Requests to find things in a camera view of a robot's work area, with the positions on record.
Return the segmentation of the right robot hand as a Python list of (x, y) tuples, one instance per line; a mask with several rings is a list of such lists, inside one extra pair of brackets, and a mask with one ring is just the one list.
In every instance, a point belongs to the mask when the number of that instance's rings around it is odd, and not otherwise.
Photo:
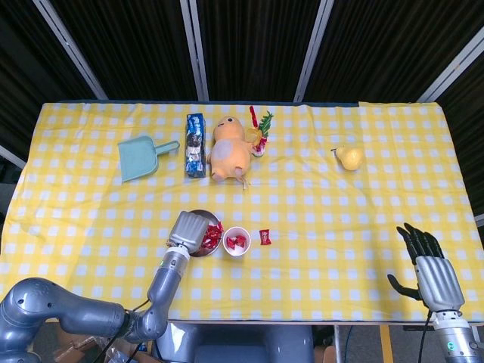
[(402, 286), (392, 274), (387, 279), (399, 294), (421, 301), (431, 312), (458, 311), (465, 303), (455, 270), (438, 240), (427, 231), (405, 223), (396, 228), (405, 242), (417, 288)]

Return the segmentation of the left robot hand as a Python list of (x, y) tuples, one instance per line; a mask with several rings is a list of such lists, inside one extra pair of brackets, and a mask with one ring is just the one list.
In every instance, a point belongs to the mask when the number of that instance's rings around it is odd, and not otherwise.
[(196, 253), (203, 242), (209, 220), (198, 214), (181, 211), (169, 233), (168, 245), (183, 246), (190, 254)]

